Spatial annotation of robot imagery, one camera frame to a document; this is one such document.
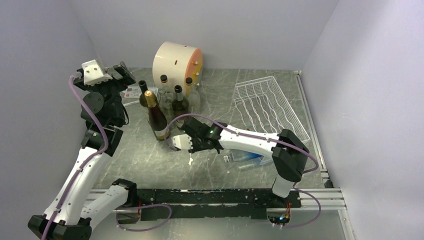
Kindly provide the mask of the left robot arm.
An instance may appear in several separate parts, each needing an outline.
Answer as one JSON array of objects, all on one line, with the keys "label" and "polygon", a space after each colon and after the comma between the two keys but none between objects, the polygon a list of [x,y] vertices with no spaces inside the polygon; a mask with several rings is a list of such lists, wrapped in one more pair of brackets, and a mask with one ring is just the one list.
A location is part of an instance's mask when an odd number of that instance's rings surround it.
[{"label": "left robot arm", "polygon": [[93,202],[87,197],[100,171],[114,155],[129,123],[121,92],[136,82],[124,62],[102,67],[98,60],[81,65],[68,80],[77,96],[86,132],[75,164],[61,190],[41,215],[33,215],[27,226],[41,240],[88,240],[94,228],[112,211],[139,204],[137,185],[117,179]]}]

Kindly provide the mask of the dark green wine bottle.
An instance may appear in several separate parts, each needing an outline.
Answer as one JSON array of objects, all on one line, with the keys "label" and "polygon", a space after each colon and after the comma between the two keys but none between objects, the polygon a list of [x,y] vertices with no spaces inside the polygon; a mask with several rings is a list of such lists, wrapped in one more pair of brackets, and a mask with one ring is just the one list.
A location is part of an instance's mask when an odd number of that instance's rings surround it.
[{"label": "dark green wine bottle", "polygon": [[139,96],[139,103],[144,108],[147,108],[148,107],[148,104],[147,104],[147,100],[146,100],[146,96],[145,96],[145,92],[148,90],[147,83],[146,83],[145,80],[140,80],[138,82],[138,86],[139,86],[139,88],[141,90],[141,94]]}]

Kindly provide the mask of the dark bottle silver cap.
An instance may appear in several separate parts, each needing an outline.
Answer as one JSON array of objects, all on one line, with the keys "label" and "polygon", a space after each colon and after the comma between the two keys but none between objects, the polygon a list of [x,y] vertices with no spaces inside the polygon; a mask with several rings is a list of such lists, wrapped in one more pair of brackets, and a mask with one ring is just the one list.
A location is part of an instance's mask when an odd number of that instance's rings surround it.
[{"label": "dark bottle silver cap", "polygon": [[189,101],[183,94],[183,88],[180,85],[174,87],[174,99],[171,106],[174,118],[190,113]]}]

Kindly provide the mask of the red bottle gold cap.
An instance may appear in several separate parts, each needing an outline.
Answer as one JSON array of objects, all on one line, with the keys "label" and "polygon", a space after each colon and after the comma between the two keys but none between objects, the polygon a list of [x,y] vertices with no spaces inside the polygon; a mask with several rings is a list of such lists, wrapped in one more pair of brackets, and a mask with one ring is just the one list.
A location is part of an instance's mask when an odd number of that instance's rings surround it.
[{"label": "red bottle gold cap", "polygon": [[147,103],[150,127],[156,139],[158,141],[164,141],[170,135],[167,131],[168,121],[160,109],[154,93],[151,90],[146,90],[144,96]]}]

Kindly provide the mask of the clear bottle yellow label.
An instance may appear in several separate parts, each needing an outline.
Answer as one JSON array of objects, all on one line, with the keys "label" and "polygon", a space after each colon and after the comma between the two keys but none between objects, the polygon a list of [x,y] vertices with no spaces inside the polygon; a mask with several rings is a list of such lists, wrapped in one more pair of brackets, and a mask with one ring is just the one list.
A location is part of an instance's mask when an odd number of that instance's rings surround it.
[{"label": "clear bottle yellow label", "polygon": [[172,85],[171,85],[170,81],[168,80],[167,75],[162,74],[160,76],[160,82],[161,82],[161,87],[160,87],[159,92],[158,92],[159,96],[172,99],[174,97],[174,90],[172,89]]}]

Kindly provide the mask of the clear bottle black cap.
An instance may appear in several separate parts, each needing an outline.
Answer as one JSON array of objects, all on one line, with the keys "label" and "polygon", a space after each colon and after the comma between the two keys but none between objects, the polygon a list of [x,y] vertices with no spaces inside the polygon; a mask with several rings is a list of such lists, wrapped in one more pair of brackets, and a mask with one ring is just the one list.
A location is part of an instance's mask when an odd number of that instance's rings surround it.
[{"label": "clear bottle black cap", "polygon": [[163,112],[167,123],[169,124],[174,119],[172,102],[174,100],[174,94],[165,90],[159,91],[160,99],[159,99],[159,107]]}]

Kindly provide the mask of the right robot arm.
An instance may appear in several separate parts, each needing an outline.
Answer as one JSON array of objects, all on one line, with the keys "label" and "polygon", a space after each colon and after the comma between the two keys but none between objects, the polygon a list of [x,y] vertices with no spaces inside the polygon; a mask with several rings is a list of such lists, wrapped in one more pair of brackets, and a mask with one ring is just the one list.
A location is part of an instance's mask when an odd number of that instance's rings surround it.
[{"label": "right robot arm", "polygon": [[220,122],[207,125],[194,117],[188,117],[181,129],[183,134],[171,138],[172,145],[178,150],[190,153],[240,150],[271,159],[277,177],[269,199],[275,207],[282,207],[288,202],[291,188],[301,181],[310,157],[309,149],[289,129],[279,133],[254,132]]}]

